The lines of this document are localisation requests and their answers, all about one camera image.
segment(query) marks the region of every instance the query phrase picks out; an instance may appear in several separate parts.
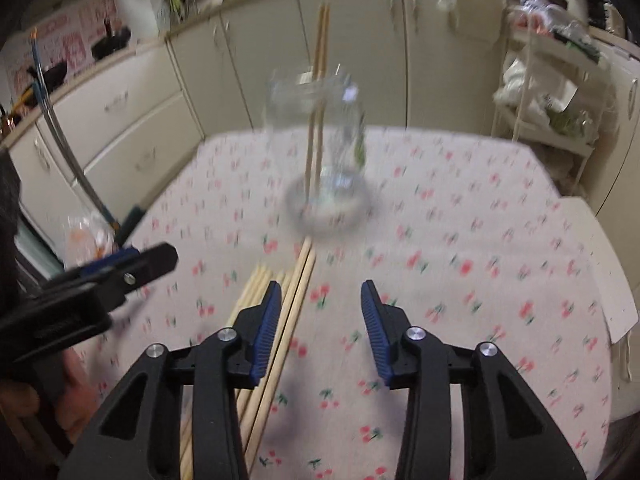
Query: kitchen cabinet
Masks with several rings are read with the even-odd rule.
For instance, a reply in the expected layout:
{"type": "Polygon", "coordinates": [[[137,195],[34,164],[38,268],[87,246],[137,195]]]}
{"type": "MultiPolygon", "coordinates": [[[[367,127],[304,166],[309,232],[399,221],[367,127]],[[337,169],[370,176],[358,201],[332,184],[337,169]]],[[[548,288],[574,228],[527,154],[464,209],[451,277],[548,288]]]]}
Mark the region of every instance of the kitchen cabinet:
{"type": "Polygon", "coordinates": [[[640,114],[640,61],[615,46],[597,42],[597,47],[609,59],[612,87],[600,126],[606,134],[600,134],[581,180],[596,214],[620,173],[640,114]]]}
{"type": "Polygon", "coordinates": [[[631,289],[640,285],[640,134],[635,134],[615,184],[596,215],[631,289]]]}
{"type": "Polygon", "coordinates": [[[438,0],[404,0],[407,125],[488,135],[506,40],[457,34],[438,0]]]}
{"type": "Polygon", "coordinates": [[[109,145],[85,175],[122,221],[166,175],[175,173],[199,142],[196,123],[184,96],[178,94],[109,145]]]}
{"type": "Polygon", "coordinates": [[[323,2],[331,5],[328,69],[340,64],[351,74],[360,89],[367,124],[405,126],[402,0],[300,0],[310,51],[315,49],[323,2]]]}
{"type": "MultiPolygon", "coordinates": [[[[150,47],[95,75],[54,104],[66,140],[82,168],[135,121],[180,91],[166,45],[150,47]]],[[[44,118],[38,120],[47,146],[66,179],[62,160],[44,118]]]]}
{"type": "Polygon", "coordinates": [[[298,0],[257,0],[222,12],[225,37],[254,128],[274,70],[309,66],[298,0]]]}
{"type": "MultiPolygon", "coordinates": [[[[254,41],[256,49],[260,40],[264,38],[254,41]]],[[[251,129],[220,16],[181,31],[171,38],[171,46],[204,133],[251,129]]]]}
{"type": "Polygon", "coordinates": [[[89,211],[58,169],[36,126],[11,147],[10,155],[22,188],[20,206],[33,227],[62,259],[69,216],[89,211]]]}

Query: wall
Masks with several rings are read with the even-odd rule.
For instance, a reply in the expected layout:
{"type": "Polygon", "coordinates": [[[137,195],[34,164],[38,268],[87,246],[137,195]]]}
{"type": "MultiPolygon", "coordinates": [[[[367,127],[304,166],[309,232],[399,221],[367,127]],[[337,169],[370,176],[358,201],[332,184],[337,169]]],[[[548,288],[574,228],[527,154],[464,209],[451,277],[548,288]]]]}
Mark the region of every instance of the wall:
{"type": "MultiPolygon", "coordinates": [[[[91,45],[104,35],[105,16],[109,16],[116,27],[127,25],[132,42],[158,35],[151,0],[76,0],[38,22],[43,65],[66,59],[69,78],[93,64],[91,45]]],[[[25,72],[33,63],[29,34],[25,31],[13,35],[0,52],[0,103],[5,108],[10,107],[9,95],[15,100],[31,82],[25,72]]]]}

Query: metal screw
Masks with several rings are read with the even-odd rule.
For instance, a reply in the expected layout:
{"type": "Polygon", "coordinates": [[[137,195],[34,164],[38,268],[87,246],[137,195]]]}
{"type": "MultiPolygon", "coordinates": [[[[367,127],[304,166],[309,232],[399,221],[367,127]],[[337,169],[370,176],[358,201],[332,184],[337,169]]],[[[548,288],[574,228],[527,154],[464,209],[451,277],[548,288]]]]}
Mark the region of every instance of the metal screw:
{"type": "Polygon", "coordinates": [[[498,353],[498,347],[493,343],[482,343],[480,345],[480,353],[487,357],[493,357],[498,353]]]}
{"type": "Polygon", "coordinates": [[[412,326],[406,331],[406,336],[412,341],[420,341],[427,337],[427,333],[419,326],[412,326]]]}
{"type": "Polygon", "coordinates": [[[237,335],[238,332],[236,332],[233,328],[223,328],[218,331],[218,339],[224,342],[233,341],[237,335]]]}
{"type": "Polygon", "coordinates": [[[146,354],[149,357],[160,357],[164,353],[164,346],[160,343],[153,343],[146,348],[146,354]]]}

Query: tablecloth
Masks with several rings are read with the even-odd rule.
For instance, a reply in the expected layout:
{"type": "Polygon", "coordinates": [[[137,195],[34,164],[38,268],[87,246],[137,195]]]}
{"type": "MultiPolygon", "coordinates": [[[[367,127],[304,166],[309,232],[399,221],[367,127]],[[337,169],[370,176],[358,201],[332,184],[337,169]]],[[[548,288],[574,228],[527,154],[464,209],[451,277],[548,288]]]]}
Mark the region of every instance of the tablecloth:
{"type": "MultiPolygon", "coordinates": [[[[366,221],[315,243],[252,478],[392,478],[406,393],[377,376],[360,311],[366,279],[448,344],[497,342],[593,478],[609,422],[609,338],[588,259],[531,150],[368,128],[365,177],[374,198],[366,221]]],[[[150,343],[180,348],[222,327],[258,261],[293,267],[302,236],[282,211],[282,187],[264,134],[201,145],[132,237],[139,248],[173,244],[177,270],[79,346],[102,396],[150,343]]],[[[454,395],[453,480],[463,477],[461,409],[454,395]]]]}

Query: drawer handle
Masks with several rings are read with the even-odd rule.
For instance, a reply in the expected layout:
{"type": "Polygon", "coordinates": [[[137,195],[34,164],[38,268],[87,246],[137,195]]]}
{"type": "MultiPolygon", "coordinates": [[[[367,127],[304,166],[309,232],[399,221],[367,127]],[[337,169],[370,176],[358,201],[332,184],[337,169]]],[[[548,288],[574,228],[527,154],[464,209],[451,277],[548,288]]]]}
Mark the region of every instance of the drawer handle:
{"type": "Polygon", "coordinates": [[[225,35],[226,35],[226,42],[229,45],[229,48],[231,48],[231,32],[229,32],[229,20],[226,20],[225,22],[225,35]]]}
{"type": "Polygon", "coordinates": [[[113,101],[105,105],[104,111],[107,113],[111,112],[111,110],[113,110],[114,108],[125,104],[128,99],[129,99],[129,90],[125,90],[124,92],[121,92],[120,94],[116,95],[113,101]]]}
{"type": "Polygon", "coordinates": [[[146,152],[140,161],[136,163],[136,169],[141,173],[145,172],[153,166],[156,161],[156,149],[152,149],[150,152],[146,152]]]}
{"type": "Polygon", "coordinates": [[[412,14],[414,16],[415,31],[418,32],[418,0],[411,0],[412,14]]]}
{"type": "Polygon", "coordinates": [[[391,23],[396,30],[396,0],[389,0],[389,14],[391,15],[391,23]]]}
{"type": "Polygon", "coordinates": [[[634,81],[631,83],[631,88],[629,89],[629,102],[628,102],[628,113],[629,119],[634,114],[634,109],[636,108],[636,95],[638,94],[638,78],[635,77],[634,81]]]}
{"type": "Polygon", "coordinates": [[[44,150],[42,149],[42,146],[40,146],[38,139],[34,139],[33,147],[35,148],[36,153],[38,154],[38,160],[40,161],[40,165],[42,166],[42,169],[47,173],[49,173],[51,171],[51,164],[47,160],[47,156],[44,154],[44,150]]]}

